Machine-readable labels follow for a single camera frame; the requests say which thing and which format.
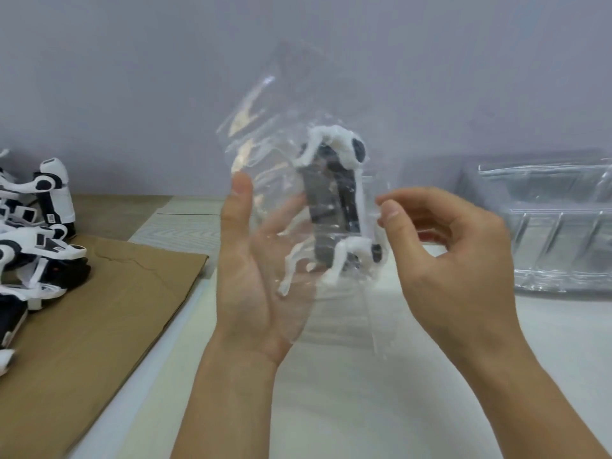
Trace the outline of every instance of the forearm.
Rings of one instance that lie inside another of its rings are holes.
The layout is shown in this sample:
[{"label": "forearm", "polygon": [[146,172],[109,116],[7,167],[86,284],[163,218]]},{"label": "forearm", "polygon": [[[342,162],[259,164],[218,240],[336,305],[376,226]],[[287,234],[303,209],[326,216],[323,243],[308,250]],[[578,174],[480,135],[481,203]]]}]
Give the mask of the forearm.
[{"label": "forearm", "polygon": [[213,336],[172,458],[267,458],[276,370],[265,357],[229,351]]},{"label": "forearm", "polygon": [[609,459],[527,343],[458,364],[506,459]]}]

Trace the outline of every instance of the white wall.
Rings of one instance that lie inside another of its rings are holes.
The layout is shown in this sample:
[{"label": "white wall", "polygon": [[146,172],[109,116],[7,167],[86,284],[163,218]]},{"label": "white wall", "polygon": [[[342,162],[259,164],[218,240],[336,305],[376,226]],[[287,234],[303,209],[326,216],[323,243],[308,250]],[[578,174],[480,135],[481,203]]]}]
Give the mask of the white wall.
[{"label": "white wall", "polygon": [[394,183],[612,147],[612,0],[2,0],[0,146],[78,192],[223,194],[214,130],[280,38],[369,84]]}]

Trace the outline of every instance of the fingernail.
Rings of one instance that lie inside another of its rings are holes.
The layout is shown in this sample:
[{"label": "fingernail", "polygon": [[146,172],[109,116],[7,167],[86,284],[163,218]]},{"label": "fingernail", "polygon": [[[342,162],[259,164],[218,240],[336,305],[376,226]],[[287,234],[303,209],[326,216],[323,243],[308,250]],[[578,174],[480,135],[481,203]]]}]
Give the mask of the fingernail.
[{"label": "fingernail", "polygon": [[386,200],[381,205],[381,223],[382,226],[385,227],[389,219],[393,216],[396,216],[400,213],[402,207],[397,201],[394,200]]},{"label": "fingernail", "polygon": [[231,179],[231,193],[242,194],[249,188],[248,180],[241,176],[240,172],[236,173]]}]

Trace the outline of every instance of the hand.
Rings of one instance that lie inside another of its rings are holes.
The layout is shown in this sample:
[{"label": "hand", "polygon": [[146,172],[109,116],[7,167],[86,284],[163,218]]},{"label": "hand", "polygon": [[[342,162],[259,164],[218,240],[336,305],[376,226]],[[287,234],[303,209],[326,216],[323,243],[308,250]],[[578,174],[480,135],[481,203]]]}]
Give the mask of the hand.
[{"label": "hand", "polygon": [[253,233],[249,218],[253,185],[237,173],[221,212],[221,249],[217,270],[217,327],[213,339],[224,348],[264,355],[277,367],[310,313],[317,275],[297,273],[289,294],[278,293],[285,256],[310,234],[310,223],[282,234],[304,208],[305,198],[291,198]]},{"label": "hand", "polygon": [[[508,345],[528,348],[516,316],[510,236],[499,216],[437,188],[395,190],[376,202],[412,314],[452,362]],[[434,258],[422,240],[448,252]]]}]

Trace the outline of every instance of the brown cardboard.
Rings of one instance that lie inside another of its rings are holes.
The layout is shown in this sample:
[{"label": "brown cardboard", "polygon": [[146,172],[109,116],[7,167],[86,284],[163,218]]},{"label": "brown cardboard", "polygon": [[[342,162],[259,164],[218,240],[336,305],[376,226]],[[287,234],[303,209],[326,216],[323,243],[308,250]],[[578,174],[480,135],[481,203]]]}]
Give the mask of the brown cardboard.
[{"label": "brown cardboard", "polygon": [[0,377],[0,458],[57,459],[87,432],[185,301],[205,254],[79,236],[91,277],[28,317]]}]

